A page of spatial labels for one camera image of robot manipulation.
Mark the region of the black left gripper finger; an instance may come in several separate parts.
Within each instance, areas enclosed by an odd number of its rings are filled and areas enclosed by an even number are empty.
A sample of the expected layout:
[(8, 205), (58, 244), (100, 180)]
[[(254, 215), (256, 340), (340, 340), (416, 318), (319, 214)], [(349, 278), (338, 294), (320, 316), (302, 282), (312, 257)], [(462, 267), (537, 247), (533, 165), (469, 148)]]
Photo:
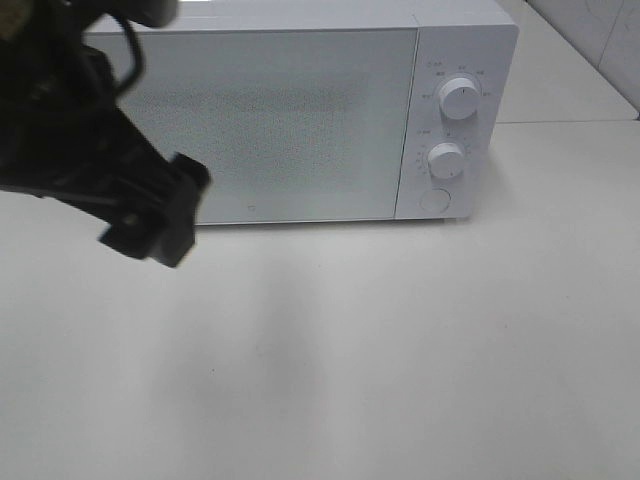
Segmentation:
[(98, 217), (107, 223), (99, 241), (136, 260), (167, 261), (162, 240), (168, 229), (168, 203), (142, 201), (100, 206)]
[(184, 154), (176, 154), (170, 165), (178, 181), (166, 207), (167, 228), (159, 247), (159, 262), (176, 268), (195, 245), (195, 223), (202, 198), (210, 186), (205, 165)]

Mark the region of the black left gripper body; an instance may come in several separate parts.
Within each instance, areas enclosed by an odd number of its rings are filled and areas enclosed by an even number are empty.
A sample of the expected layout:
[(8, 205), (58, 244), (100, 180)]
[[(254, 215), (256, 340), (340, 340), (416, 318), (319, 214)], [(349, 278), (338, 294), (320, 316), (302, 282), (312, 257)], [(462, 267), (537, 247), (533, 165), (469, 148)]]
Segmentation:
[(170, 164), (118, 107), (144, 71), (139, 45), (121, 79), (86, 45), (1, 47), (1, 189), (100, 206), (170, 201)]

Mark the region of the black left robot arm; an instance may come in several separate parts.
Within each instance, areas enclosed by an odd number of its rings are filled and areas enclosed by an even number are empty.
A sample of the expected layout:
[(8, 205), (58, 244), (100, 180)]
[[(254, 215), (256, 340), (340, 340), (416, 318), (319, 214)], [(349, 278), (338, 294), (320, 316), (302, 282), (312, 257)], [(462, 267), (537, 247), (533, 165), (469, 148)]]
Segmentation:
[(1, 188), (105, 221), (101, 242), (174, 268), (195, 243), (207, 168), (163, 157), (119, 108), (145, 70), (136, 25), (159, 29), (174, 1), (1, 5)]

